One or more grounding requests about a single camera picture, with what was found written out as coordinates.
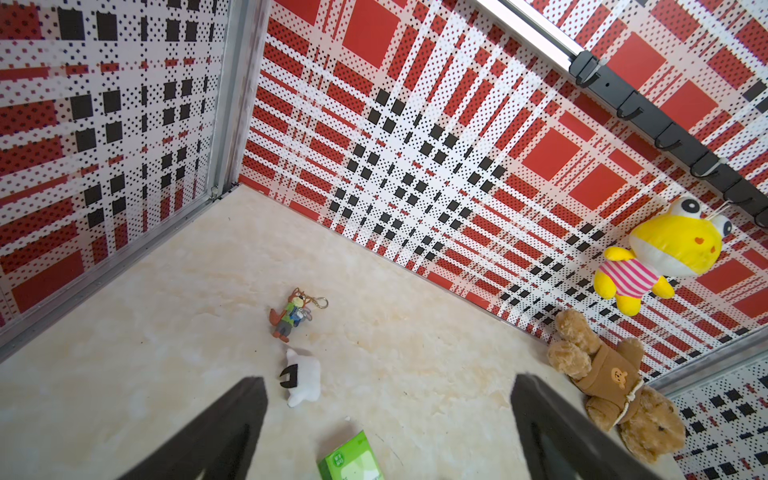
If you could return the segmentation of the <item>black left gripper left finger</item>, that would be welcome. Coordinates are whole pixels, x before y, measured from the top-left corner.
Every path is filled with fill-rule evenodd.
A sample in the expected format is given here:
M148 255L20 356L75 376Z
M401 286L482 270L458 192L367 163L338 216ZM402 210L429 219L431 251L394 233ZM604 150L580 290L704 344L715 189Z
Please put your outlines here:
M268 408L264 379L245 377L124 479L244 479Z

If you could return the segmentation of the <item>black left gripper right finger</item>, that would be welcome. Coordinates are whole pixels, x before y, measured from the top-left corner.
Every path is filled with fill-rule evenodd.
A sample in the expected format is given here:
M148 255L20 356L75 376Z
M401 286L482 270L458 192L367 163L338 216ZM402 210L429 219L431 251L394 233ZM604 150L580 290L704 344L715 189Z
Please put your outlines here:
M656 479L536 375L519 374L512 412L533 479Z

